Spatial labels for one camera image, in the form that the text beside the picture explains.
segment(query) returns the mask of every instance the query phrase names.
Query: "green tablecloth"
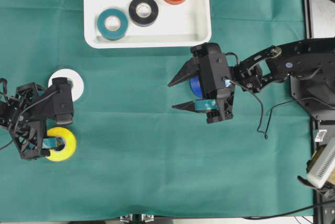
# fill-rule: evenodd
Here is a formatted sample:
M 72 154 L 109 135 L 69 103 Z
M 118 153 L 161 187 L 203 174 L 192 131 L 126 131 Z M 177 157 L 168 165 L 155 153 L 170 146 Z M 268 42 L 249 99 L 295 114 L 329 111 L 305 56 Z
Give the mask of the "green tablecloth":
M 212 41 L 242 59 L 304 38 L 302 0 L 210 2 Z M 29 82 L 46 86 L 64 67 L 85 82 L 71 159 L 22 161 L 14 146 L 0 152 L 1 221 L 258 216 L 312 203 L 296 179 L 310 158 L 309 117 L 298 105 L 275 112 L 268 140 L 255 132 L 257 101 L 239 88 L 234 120 L 207 125 L 205 115 L 173 110 L 195 99 L 187 83 L 166 86 L 189 49 L 90 48 L 83 0 L 0 0 L 0 29 L 11 94 Z M 289 99 L 289 85 L 260 97 L 268 108 Z M 0 134 L 5 144 L 9 134 Z

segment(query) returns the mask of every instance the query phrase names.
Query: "wire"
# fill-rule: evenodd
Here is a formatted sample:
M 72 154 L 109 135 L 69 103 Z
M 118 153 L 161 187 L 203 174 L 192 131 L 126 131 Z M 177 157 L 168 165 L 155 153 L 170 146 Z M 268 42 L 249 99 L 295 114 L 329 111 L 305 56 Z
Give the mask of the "wire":
M 32 105 L 29 105 L 26 109 L 24 109 L 20 114 L 19 116 L 17 117 L 17 120 L 16 120 L 16 123 L 15 123 L 15 127 L 14 127 L 14 134 L 16 133 L 16 128 L 17 128 L 17 125 L 19 124 L 19 120 L 20 120 L 20 117 L 22 116 L 23 113 L 25 113 L 27 110 L 33 108 L 34 106 L 38 105 L 39 103 L 42 103 L 43 101 L 49 99 L 50 97 L 52 97 L 54 94 L 56 94 L 58 91 L 54 91 L 53 93 L 49 94 L 48 96 L 46 96 L 45 98 L 41 99 L 41 100 L 38 100 L 37 102 L 33 103 Z
M 226 55 L 233 55 L 236 58 L 236 64 L 237 65 L 240 64 L 239 57 L 234 52 L 228 52 L 228 53 L 226 53 Z
M 313 224 L 313 222 L 311 222 L 309 219 L 307 219 L 305 216 L 302 216 L 302 218 L 304 218 L 305 220 L 307 220 L 309 223 Z
M 264 106 L 263 106 L 263 102 L 260 100 L 259 97 L 257 97 L 256 94 L 254 94 L 251 90 L 249 90 L 248 88 L 246 88 L 244 85 L 241 85 L 235 81 L 232 81 L 232 80 L 229 80 L 232 84 L 234 85 L 237 85 L 237 86 L 240 86 L 242 89 L 246 90 L 247 92 L 249 92 L 254 98 L 257 99 L 257 101 L 260 103 L 261 105 L 261 117 L 260 117 L 260 123 L 257 127 L 257 132 L 261 133 L 261 134 L 264 134 L 264 137 L 267 139 L 267 133 L 264 132 L 264 131 L 261 131 L 260 128 L 262 126 L 262 123 L 263 123 L 263 117 L 264 117 Z
M 260 117 L 260 123 L 259 123 L 259 125 L 257 127 L 257 132 L 259 132 L 261 134 L 264 134 L 265 139 L 268 139 L 268 137 L 269 137 L 268 134 L 267 134 L 267 131 L 269 130 L 269 126 L 270 126 L 270 122 L 271 122 L 271 118 L 272 118 L 273 109 L 276 108 L 276 107 L 278 107 L 278 106 L 282 106 L 282 105 L 286 105 L 286 104 L 289 104 L 289 103 L 298 102 L 298 101 L 302 101 L 302 100 L 309 100 L 309 99 L 311 99 L 311 100 L 315 100 L 315 101 L 317 101 L 317 102 L 319 102 L 319 103 L 321 103 L 321 104 L 323 104 L 323 105 L 325 105 L 325 106 L 327 106 L 327 107 L 335 110 L 335 106 L 331 106 L 331 105 L 329 105 L 329 104 L 327 104 L 327 103 L 325 103 L 325 102 L 323 102 L 323 101 L 321 101 L 321 100 L 319 100 L 319 99 L 317 99 L 315 97 L 305 97 L 305 98 L 300 98 L 300 99 L 295 99 L 295 100 L 283 102 L 283 103 L 280 103 L 280 104 L 277 104 L 277 105 L 274 105 L 274 106 L 271 107 L 269 120 L 268 120 L 267 125 L 266 125 L 266 130 L 262 131 L 262 130 L 260 130 L 260 128 L 262 127 L 263 118 L 264 118 L 264 105 L 263 105 L 263 102 L 260 100 L 260 98 L 256 94 L 254 94 L 250 89 L 246 88 L 244 85 L 241 85 L 238 82 L 235 82 L 235 81 L 232 81 L 232 80 L 229 80 L 229 81 L 232 84 L 240 86 L 242 89 L 244 89 L 247 92 L 249 92 L 260 103 L 260 105 L 261 105 L 261 117 Z
M 297 217 L 294 216 L 294 218 L 295 218 L 295 220 L 296 220 L 299 224 L 302 224 L 302 223 L 297 219 Z
M 9 143 L 5 144 L 3 147 L 0 147 L 0 151 L 5 149 L 6 147 L 10 146 L 10 144 L 13 142 L 13 140 L 11 140 Z
M 271 107 L 271 110 L 270 110 L 270 116 L 269 116 L 269 120 L 267 122 L 267 125 L 266 125 L 266 130 L 265 130 L 265 134 L 267 135 L 267 131 L 269 129 L 269 126 L 270 126 L 270 122 L 271 122 L 271 118 L 272 118 L 272 112 L 273 112 L 273 109 L 278 107 L 278 106 L 282 106 L 282 105 L 286 105 L 286 104 L 289 104 L 289 103 L 293 103 L 293 102 L 298 102 L 298 101 L 303 101 L 303 100 L 315 100 L 331 109 L 334 109 L 335 110 L 335 107 L 334 106 L 331 106 L 329 104 L 326 104 L 325 102 L 315 98 L 315 97 L 305 97 L 305 98 L 300 98 L 300 99 L 294 99 L 294 100 L 291 100 L 291 101 L 287 101 L 287 102 L 283 102 L 283 103 L 280 103 L 280 104 L 277 104 L 277 105 L 274 105 Z
M 285 217 L 285 216 L 288 216 L 288 215 L 296 214 L 297 212 L 302 212 L 302 211 L 305 211 L 305 210 L 314 209 L 314 208 L 321 207 L 321 206 L 324 206 L 324 205 L 327 205 L 327 204 L 332 204 L 332 203 L 335 203 L 335 199 L 330 200 L 330 201 L 326 201 L 326 202 L 323 202 L 323 203 L 318 203 L 318 204 L 315 204 L 315 205 L 311 205 L 311 206 L 308 206 L 308 207 L 300 208 L 300 209 L 297 209 L 297 210 L 294 210 L 294 211 L 291 211 L 291 212 L 285 212 L 285 213 L 279 214 L 279 215 L 272 215 L 272 216 L 265 216 L 265 217 L 244 217 L 244 219 L 246 219 L 246 220 L 267 220 L 267 219 L 272 219 L 272 218 L 277 218 L 277 217 Z

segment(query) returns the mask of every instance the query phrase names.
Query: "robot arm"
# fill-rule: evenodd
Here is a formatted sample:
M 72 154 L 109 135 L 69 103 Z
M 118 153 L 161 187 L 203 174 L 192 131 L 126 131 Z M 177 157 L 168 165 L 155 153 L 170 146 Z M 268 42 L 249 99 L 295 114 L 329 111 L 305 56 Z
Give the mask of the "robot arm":
M 294 98 L 314 97 L 324 103 L 335 104 L 335 38 L 307 39 L 272 46 L 235 66 L 228 66 L 226 55 L 216 43 L 195 46 L 191 52 L 193 57 L 184 64 L 169 86 L 198 76 L 204 99 L 173 108 L 206 113 L 209 124 L 233 118 L 236 84 L 244 91 L 259 93 L 266 86 L 283 82 L 291 76 L 299 87 L 299 92 L 292 94 Z M 262 61 L 270 69 L 267 75 L 263 75 L 260 67 Z M 301 105 L 313 117 L 329 110 L 323 104 L 314 103 L 309 108 Z
M 49 156 L 50 150 L 43 148 L 43 140 L 47 138 L 47 119 L 58 125 L 72 123 L 73 102 L 68 80 L 63 77 L 53 79 L 52 85 L 42 95 L 42 86 L 26 84 L 16 89 L 15 97 L 7 95 L 7 81 L 1 81 L 5 102 L 0 101 L 0 126 L 11 135 L 22 159 Z

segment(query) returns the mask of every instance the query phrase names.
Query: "white tape roll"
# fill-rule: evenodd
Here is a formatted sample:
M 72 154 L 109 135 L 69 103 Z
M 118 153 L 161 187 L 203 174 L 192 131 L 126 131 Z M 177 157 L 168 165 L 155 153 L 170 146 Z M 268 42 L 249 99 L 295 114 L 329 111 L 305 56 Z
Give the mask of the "white tape roll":
M 56 77 L 66 77 L 70 82 L 72 82 L 72 100 L 78 100 L 84 93 L 84 81 L 82 77 L 75 71 L 70 69 L 61 69 L 53 73 L 49 79 L 48 86 L 52 85 L 52 79 Z

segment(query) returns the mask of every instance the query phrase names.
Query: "teal tape roll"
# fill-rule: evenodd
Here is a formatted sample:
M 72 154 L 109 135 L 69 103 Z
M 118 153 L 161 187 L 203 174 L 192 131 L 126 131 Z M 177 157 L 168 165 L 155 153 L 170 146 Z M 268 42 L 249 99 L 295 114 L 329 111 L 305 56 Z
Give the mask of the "teal tape roll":
M 126 15 L 118 9 L 107 9 L 98 17 L 98 29 L 109 40 L 118 40 L 125 36 L 128 29 Z
M 207 100 L 195 100 L 195 109 L 196 110 L 217 110 L 218 105 L 216 104 L 215 99 Z
M 46 138 L 43 139 L 43 148 L 45 149 L 52 149 L 57 147 L 57 140 L 56 138 Z

